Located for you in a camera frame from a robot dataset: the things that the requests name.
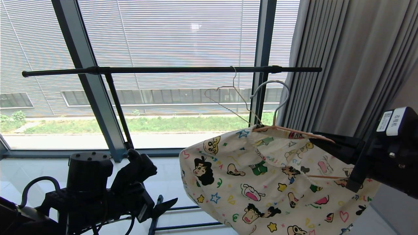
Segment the white tile floor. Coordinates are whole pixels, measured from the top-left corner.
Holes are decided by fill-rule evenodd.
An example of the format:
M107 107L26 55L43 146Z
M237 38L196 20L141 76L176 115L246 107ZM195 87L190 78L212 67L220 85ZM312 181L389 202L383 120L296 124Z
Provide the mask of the white tile floor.
M177 197L178 202L175 207L194 205L183 190L180 176L180 166L177 158L152 158L158 167L158 174L148 178L145 186L152 198L158 198L162 194L166 200ZM116 172L124 167L128 160L114 164L113 175L109 177L107 186L113 182ZM66 185L68 173L68 160L65 159L3 159L0 161L0 196L16 204L21 202L21 192L26 184L34 178L40 176L51 176L58 180L62 188ZM53 191L51 182L41 181L35 184L29 191L28 206L36 207L44 199L45 193ZM51 213L51 217L56 219L56 213ZM185 211L167 212L160 217L159 227L185 225L194 223L216 222L205 212L194 209ZM129 221L121 221L104 226L100 230L101 235L125 234L129 227ZM142 224L134 225L131 234L148 234L151 220ZM213 235L225 234L235 235L236 232L223 225L204 228L189 228L181 230L158 231L156 234L200 234ZM344 235L396 235L396 233L384 222L384 220L371 208L361 215L354 223L350 232Z

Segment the wall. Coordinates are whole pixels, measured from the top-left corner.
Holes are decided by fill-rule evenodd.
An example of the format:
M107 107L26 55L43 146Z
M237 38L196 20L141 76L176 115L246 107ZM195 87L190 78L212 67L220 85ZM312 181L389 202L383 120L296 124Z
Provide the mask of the wall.
M409 106L418 112L418 64L404 84L390 108ZM399 234L412 235L418 231L418 200L382 185L373 199L373 207Z

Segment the curtain fold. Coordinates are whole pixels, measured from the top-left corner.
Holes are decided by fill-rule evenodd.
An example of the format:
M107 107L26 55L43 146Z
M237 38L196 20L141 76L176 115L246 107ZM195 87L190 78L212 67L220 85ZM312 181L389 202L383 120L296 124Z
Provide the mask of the curtain fold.
M365 138L418 61L418 0L301 0L278 125Z

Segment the clothes hanger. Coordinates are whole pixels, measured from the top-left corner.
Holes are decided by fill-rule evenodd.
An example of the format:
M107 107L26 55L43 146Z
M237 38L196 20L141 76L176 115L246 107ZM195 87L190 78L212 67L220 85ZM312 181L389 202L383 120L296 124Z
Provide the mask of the clothes hanger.
M237 88L235 87L235 78L237 77L237 70L235 69L235 67L233 67L233 66L231 66L231 67L235 70L235 76L234 76L234 78L232 79L232 86L221 86L221 87L218 87L218 88L214 88L214 89L212 89L212 90L214 90L214 91L218 91L218 90L219 90L219 89L221 89L221 88L234 88L234 90L238 93L238 95L239 95L239 96L241 97L241 99L244 101L247 111L248 111L248 112L250 112L250 113L252 113L252 114L254 114L254 116L257 118L257 120L258 120L260 123L262 123L262 122L261 122L261 119L260 119L260 118L256 115L256 113L255 113L255 112L253 112L253 111L251 111L251 110L248 108L248 104L247 104L247 102L245 101L244 97L242 97L242 95L240 94L240 92L239 92L239 91L237 90ZM285 99L285 101L284 101L284 102L280 102L279 106L278 106L278 107L276 108L276 110L274 111L274 115L273 115L273 125L272 125L272 126L265 126L265 127L261 127L261 128L256 128L256 129L253 129L253 130L252 130L253 132L259 132L259 131L264 131L264 130L268 130L268 129L281 129L281 130L286 130L286 131L290 131L290 132L295 132L295 133L299 133L299 134L302 134L302 135L311 136L311 137L313 137L313 138L322 139L322 140L326 140L326 141L330 141L330 142L332 142L332 143L335 143L332 139L329 139L329 138L323 137L323 136L321 136L321 135L314 135L314 134L312 134L312 133L308 133L308 132L304 132L304 131L299 131L299 130L294 130L294 129L285 128L285 127L281 127L281 126L277 126L277 125L275 125L276 118L277 118L277 112L279 111L279 109L280 109L283 105L285 105L285 103L286 103L286 102L287 102L287 100L289 99L289 94L290 94L290 89L289 89L289 86L288 86L286 83L284 83L284 82L282 82L282 81L278 81L278 80L266 81L266 82L263 82L262 84L260 84L260 86L258 86L258 87L257 87L257 89L255 90L254 94L250 96L250 99L254 98L254 96L257 94L257 92L259 92L259 90L260 90L263 86L265 86L266 84L271 83L271 82L277 82L277 83L280 83L280 84L282 84L282 85L283 85L283 86L287 89L286 99ZM251 124L248 120L244 119L243 117L241 117L241 116L240 116L239 114L237 114L236 112L232 111L231 109L229 109L229 108L227 108L227 107L223 106L223 105L222 105L222 104L220 104L219 102L217 102L217 101L213 100L211 97L207 96L207 95L206 95L206 92L207 92L208 90L211 90L211 89L207 89L207 90L204 92L204 95L205 95L208 99L210 99L211 101L213 101L213 102L215 102L215 103L217 103L217 104L221 105L222 107L224 107L225 109L229 110L230 112L232 112L233 114L235 114L235 115L236 115L236 116L238 116L239 118L243 119L243 120L244 120L245 122L247 122L248 124L252 125L252 124ZM325 179L344 179L344 178L346 178L346 177L336 177L336 176L316 176L316 175L307 175L307 176L308 176L308 177L313 177L313 178L325 178Z

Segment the building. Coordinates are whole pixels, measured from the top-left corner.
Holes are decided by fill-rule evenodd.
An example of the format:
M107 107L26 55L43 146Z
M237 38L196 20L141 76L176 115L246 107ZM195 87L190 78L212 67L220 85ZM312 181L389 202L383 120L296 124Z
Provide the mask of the building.
M271 65L288 66L298 5L278 1ZM259 0L79 0L79 6L99 66L254 65ZM50 1L2 0L0 42L2 115L19 110L28 118L93 115L77 75L21 75L24 70L74 68ZM269 78L285 80L286 75ZM213 90L231 86L233 77L114 74L126 115L229 112L216 102L244 112L245 103L234 89ZM252 77L242 73L235 78L247 101ZM279 84L268 85L265 111L277 107L280 93Z

